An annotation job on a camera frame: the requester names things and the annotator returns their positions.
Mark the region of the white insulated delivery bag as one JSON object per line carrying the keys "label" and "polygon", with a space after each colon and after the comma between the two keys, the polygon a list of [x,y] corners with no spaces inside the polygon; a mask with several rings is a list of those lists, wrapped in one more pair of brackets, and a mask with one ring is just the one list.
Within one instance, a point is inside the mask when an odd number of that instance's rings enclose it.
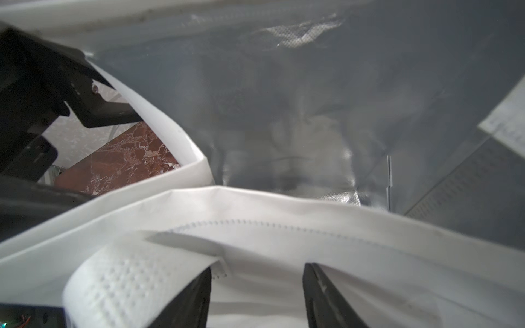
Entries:
{"label": "white insulated delivery bag", "polygon": [[307,327],[306,263],[368,327],[524,326],[523,1],[7,1],[180,168],[1,244],[1,301],[149,327]]}

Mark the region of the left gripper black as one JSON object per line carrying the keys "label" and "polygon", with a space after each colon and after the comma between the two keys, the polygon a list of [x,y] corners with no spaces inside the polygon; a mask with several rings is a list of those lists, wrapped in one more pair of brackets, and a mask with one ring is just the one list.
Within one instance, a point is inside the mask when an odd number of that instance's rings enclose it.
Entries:
{"label": "left gripper black", "polygon": [[44,132],[75,114],[84,127],[141,120],[125,103],[92,90],[105,79],[76,49],[1,28],[1,239],[7,240],[90,200],[40,178],[58,156]]}

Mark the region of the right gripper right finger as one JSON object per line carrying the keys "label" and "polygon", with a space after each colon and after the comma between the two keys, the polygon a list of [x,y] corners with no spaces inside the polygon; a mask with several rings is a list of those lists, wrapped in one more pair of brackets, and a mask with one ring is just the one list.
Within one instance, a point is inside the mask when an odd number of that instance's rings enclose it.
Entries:
{"label": "right gripper right finger", "polygon": [[318,264],[305,264],[302,286],[309,328],[368,327]]}

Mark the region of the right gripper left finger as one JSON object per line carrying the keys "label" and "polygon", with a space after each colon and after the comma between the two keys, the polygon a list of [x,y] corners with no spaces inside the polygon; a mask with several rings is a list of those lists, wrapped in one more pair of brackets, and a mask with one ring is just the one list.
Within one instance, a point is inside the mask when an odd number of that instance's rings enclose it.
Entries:
{"label": "right gripper left finger", "polygon": [[148,328],[205,328],[211,299],[211,269],[205,269],[168,303]]}

